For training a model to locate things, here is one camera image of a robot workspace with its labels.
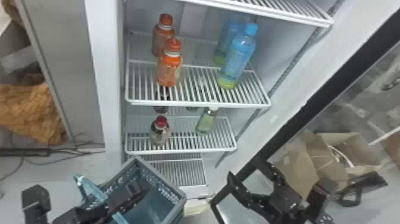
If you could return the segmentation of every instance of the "red bottle cap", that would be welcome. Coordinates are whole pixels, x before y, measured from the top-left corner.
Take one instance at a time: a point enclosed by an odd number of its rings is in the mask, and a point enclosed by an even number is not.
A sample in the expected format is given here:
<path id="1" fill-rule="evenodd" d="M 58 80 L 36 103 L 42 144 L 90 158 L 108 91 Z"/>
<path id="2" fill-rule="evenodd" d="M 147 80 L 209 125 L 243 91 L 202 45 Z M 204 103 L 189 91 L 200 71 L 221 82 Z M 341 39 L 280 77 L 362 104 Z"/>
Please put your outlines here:
<path id="1" fill-rule="evenodd" d="M 169 15 L 167 13 L 163 13 L 160 15 L 160 23 L 165 26 L 171 26 L 172 25 L 172 15 Z"/>
<path id="2" fill-rule="evenodd" d="M 167 39 L 167 41 L 165 42 L 164 49 L 172 51 L 172 52 L 179 52 L 181 45 L 182 44 L 180 43 L 180 41 L 178 39 L 170 38 L 170 39 Z"/>
<path id="3" fill-rule="evenodd" d="M 155 125 L 157 125 L 160 128 L 164 128 L 167 125 L 167 118 L 160 115 L 155 119 Z"/>

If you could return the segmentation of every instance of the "cardboard box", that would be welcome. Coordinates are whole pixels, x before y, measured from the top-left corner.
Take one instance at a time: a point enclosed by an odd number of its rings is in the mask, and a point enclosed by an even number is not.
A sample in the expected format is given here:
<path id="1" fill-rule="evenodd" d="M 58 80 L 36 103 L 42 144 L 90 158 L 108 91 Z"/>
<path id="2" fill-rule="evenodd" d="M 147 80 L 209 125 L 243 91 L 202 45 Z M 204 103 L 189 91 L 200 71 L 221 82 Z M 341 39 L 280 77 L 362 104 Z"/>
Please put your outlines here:
<path id="1" fill-rule="evenodd" d="M 351 177 L 380 169 L 380 160 L 375 152 L 356 132 L 314 134 L 305 131 L 294 142 L 296 145 L 294 143 L 285 145 L 291 150 L 275 165 L 303 199 L 307 198 L 313 185 L 323 176 L 337 182 L 338 190 L 341 190 L 348 186 Z M 336 161 L 329 145 L 344 153 L 354 167 L 345 167 Z"/>
<path id="2" fill-rule="evenodd" d="M 386 153 L 392 158 L 393 162 L 400 168 L 400 133 L 394 133 L 388 137 L 383 145 Z"/>
<path id="3" fill-rule="evenodd" d="M 286 144 L 281 150 L 289 151 L 274 165 L 285 176 L 288 184 L 305 200 L 319 180 L 306 145 L 300 140 Z"/>

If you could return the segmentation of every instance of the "blue bottle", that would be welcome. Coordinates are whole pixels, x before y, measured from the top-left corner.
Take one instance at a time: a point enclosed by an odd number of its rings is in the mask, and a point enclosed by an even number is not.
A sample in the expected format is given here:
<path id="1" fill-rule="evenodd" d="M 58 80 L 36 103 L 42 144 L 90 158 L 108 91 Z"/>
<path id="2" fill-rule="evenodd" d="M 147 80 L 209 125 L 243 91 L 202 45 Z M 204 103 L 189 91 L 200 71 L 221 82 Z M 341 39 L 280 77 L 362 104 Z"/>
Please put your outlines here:
<path id="1" fill-rule="evenodd" d="M 233 89 L 242 75 L 247 62 L 255 50 L 254 35 L 257 33 L 257 24 L 248 23 L 245 33 L 236 35 L 229 46 L 225 65 L 221 68 L 217 78 L 218 86 L 223 89 Z"/>
<path id="2" fill-rule="evenodd" d="M 230 18 L 225 23 L 220 40 L 215 48 L 212 60 L 216 66 L 222 66 L 225 63 L 226 53 L 232 43 L 232 39 L 238 34 L 242 33 L 245 29 L 245 22 L 239 18 Z"/>

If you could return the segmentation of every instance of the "white wire rack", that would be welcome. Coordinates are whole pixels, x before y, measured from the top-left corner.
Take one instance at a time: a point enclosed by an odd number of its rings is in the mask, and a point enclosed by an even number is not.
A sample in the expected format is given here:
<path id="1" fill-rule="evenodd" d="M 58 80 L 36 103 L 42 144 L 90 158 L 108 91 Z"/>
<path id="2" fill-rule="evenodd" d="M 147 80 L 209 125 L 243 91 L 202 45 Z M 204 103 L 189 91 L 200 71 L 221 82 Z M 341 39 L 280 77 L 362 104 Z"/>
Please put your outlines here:
<path id="1" fill-rule="evenodd" d="M 125 99 L 132 105 L 216 105 L 232 108 L 271 106 L 271 101 L 250 64 L 236 88 L 219 88 L 216 78 L 220 68 L 211 60 L 215 42 L 178 37 L 183 42 L 181 79 L 177 86 L 166 88 L 155 80 L 156 59 L 150 50 L 151 36 L 141 32 L 130 32 L 129 36 Z M 170 99 L 161 99 L 166 94 L 169 94 Z"/>
<path id="2" fill-rule="evenodd" d="M 312 0 L 178 0 L 312 26 L 329 27 L 334 20 Z"/>
<path id="3" fill-rule="evenodd" d="M 180 187 L 207 186 L 200 153 L 142 155 L 141 157 Z"/>
<path id="4" fill-rule="evenodd" d="M 235 136 L 227 117 L 217 117 L 214 126 L 207 135 L 198 135 L 195 126 L 199 117 L 167 117 L 172 134 L 167 142 L 154 145 L 148 138 L 152 117 L 137 119 L 135 127 L 128 128 L 125 152 L 130 155 L 174 154 L 174 153 L 210 153 L 234 151 L 237 148 Z"/>
<path id="5" fill-rule="evenodd" d="M 254 72 L 245 71 L 234 89 L 219 88 L 218 68 L 183 67 L 177 86 L 160 86 L 154 78 L 154 64 L 129 63 L 126 76 L 126 101 L 132 105 L 169 105 L 181 107 L 270 107 L 260 80 Z M 170 99 L 160 96 L 169 94 Z"/>
<path id="6" fill-rule="evenodd" d="M 195 110 L 187 110 L 186 107 L 168 107 L 168 110 L 163 115 L 166 117 L 193 117 L 200 116 L 203 113 L 203 107 L 196 107 Z M 160 115 L 153 107 L 139 106 L 139 105 L 127 105 L 126 113 L 129 117 L 133 116 L 153 116 Z M 225 110 L 223 108 L 218 110 L 219 116 L 225 116 Z"/>

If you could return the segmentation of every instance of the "gray plastic basket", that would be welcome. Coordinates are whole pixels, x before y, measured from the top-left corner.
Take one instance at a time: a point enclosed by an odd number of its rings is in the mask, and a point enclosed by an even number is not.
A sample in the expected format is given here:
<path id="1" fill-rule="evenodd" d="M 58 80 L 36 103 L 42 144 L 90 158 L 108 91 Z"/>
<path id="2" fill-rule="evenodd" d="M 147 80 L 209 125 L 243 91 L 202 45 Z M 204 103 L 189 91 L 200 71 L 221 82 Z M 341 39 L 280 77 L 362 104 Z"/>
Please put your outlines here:
<path id="1" fill-rule="evenodd" d="M 151 189 L 136 207 L 123 214 L 128 223 L 177 224 L 179 222 L 186 203 L 185 193 L 140 157 L 126 161 L 121 170 L 99 189 L 108 197 L 133 180 L 145 181 L 149 183 Z M 93 189 L 88 189 L 87 186 L 84 189 L 85 198 L 85 195 Z M 86 197 L 82 207 L 90 210 L 102 203 L 92 194 Z"/>

